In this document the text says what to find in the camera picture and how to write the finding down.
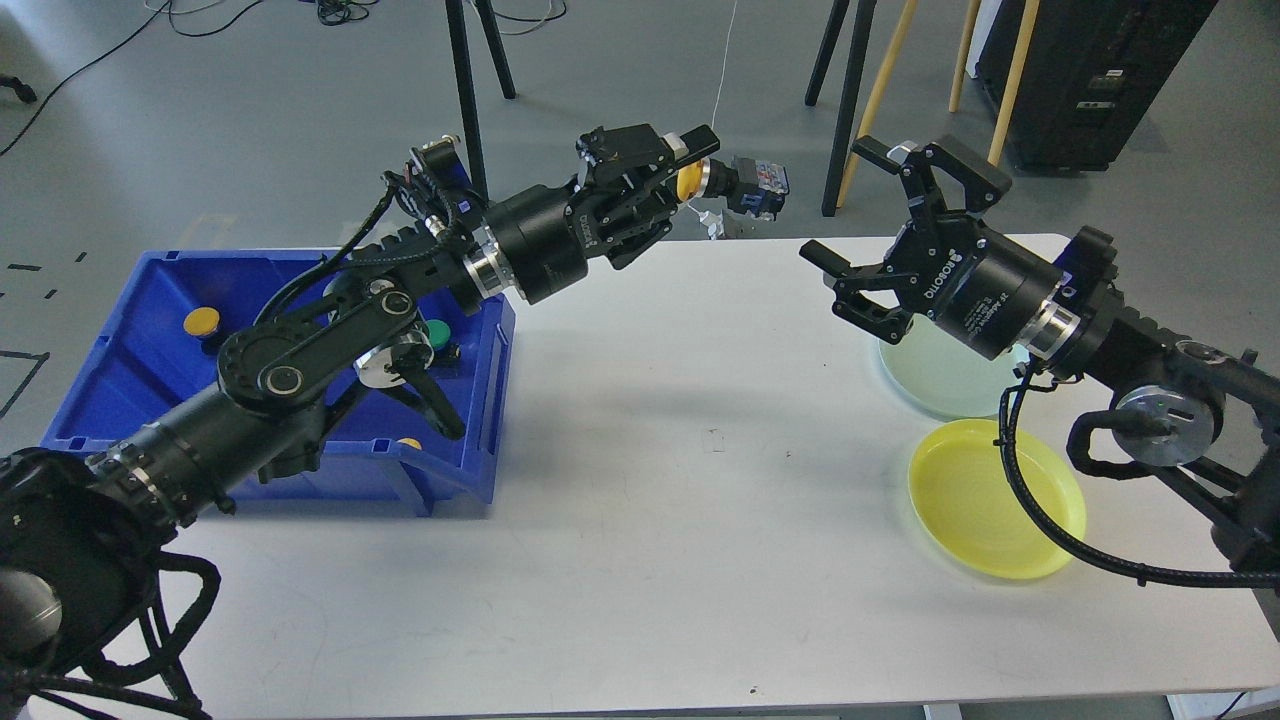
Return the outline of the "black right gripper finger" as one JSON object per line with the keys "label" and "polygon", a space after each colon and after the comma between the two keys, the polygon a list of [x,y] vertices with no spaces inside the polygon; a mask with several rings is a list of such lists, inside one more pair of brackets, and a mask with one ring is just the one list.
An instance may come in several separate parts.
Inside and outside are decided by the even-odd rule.
{"label": "black right gripper finger", "polygon": [[[900,178],[910,213],[909,228],[923,240],[941,241],[946,234],[984,227],[984,214],[1010,191],[1012,177],[946,135],[934,142],[904,141],[893,147],[869,135],[852,143],[852,151],[870,164]],[[937,174],[960,183],[964,199],[950,208]]]}
{"label": "black right gripper finger", "polygon": [[799,255],[831,278],[835,293],[832,313],[847,323],[873,334],[888,345],[899,345],[913,323],[905,307],[884,307],[867,293],[872,291],[905,291],[915,283],[910,272],[890,270],[883,263],[854,266],[849,260],[818,242],[806,241]]}

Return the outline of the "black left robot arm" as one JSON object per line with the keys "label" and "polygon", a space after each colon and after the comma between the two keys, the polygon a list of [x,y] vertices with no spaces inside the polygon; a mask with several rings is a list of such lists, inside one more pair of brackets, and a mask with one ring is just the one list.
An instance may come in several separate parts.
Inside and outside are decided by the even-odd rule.
{"label": "black left robot arm", "polygon": [[205,711],[180,656],[220,574],[166,551],[230,489],[317,468],[325,438],[370,391],[440,437],[465,420],[430,377],[419,300],[466,313],[516,288],[536,304],[604,256],[627,266],[698,195],[719,138],[596,128],[579,169],[488,202],[452,137],[413,147],[355,237],[276,291],[216,355],[215,380],[90,457],[29,447],[3,457],[3,716],[41,698],[101,719],[82,697],[183,719]]}

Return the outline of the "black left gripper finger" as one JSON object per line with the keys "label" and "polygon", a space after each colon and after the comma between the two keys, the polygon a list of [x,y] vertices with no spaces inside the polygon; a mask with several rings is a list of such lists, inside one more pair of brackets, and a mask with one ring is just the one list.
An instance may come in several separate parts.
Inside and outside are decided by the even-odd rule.
{"label": "black left gripper finger", "polygon": [[575,145],[579,190],[622,191],[662,183],[677,170],[710,156],[721,138],[707,124],[682,135],[659,135],[649,124],[596,127]]}
{"label": "black left gripper finger", "polygon": [[602,256],[622,270],[666,237],[678,205],[637,205],[600,211]]}

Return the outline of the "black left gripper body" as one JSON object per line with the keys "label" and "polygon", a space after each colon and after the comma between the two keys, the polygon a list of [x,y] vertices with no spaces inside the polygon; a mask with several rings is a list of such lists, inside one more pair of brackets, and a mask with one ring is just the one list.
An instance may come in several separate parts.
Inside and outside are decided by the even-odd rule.
{"label": "black left gripper body", "polygon": [[600,211],[637,205],[678,205],[669,177],[650,187],[579,190],[576,177],[559,187],[535,184],[485,214],[485,295],[515,288],[529,304],[561,292],[588,274],[602,256]]}

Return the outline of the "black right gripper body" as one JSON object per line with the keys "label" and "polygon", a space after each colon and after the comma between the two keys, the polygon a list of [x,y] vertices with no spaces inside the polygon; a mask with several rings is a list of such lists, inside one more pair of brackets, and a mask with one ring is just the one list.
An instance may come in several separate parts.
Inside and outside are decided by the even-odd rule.
{"label": "black right gripper body", "polygon": [[945,217],[931,232],[909,222],[884,265],[915,278],[897,292],[902,307],[988,360],[1015,343],[1064,275],[969,215]]}

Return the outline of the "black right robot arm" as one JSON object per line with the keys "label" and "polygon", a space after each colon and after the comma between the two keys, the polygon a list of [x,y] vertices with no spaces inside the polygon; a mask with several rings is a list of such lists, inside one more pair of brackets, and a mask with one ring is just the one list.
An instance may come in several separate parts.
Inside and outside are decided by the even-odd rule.
{"label": "black right robot arm", "polygon": [[[983,215],[1012,181],[955,137],[893,147],[861,137],[852,149],[900,179],[910,217],[874,265],[855,266],[815,241],[800,254],[829,278],[833,314],[878,340],[900,343],[925,318],[988,360],[1028,351],[1001,393],[995,443],[1038,529],[1073,557],[1140,585],[1275,591],[1279,384],[1256,366],[1254,352],[1226,354],[1129,306],[1102,231],[1080,228],[1046,260],[992,229]],[[1089,377],[1111,391],[1108,407],[1073,423],[1071,465],[1088,477],[1161,480],[1210,520],[1228,571],[1120,559],[1050,518],[1023,477],[1015,441],[1039,374],[1051,388]]]}

